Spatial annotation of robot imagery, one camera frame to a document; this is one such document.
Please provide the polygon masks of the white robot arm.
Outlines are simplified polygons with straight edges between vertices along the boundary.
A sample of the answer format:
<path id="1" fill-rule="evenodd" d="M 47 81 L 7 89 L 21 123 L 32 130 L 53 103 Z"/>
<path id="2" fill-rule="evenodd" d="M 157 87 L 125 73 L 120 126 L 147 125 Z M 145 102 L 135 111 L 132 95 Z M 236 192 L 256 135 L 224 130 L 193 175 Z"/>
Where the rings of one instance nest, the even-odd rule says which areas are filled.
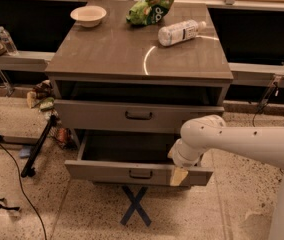
<path id="1" fill-rule="evenodd" d="M 188 120 L 169 151 L 175 164 L 170 184 L 180 185 L 190 168 L 210 149 L 224 150 L 284 170 L 284 127 L 228 127 L 217 115 Z M 268 240 L 284 240 L 284 174 Z"/>

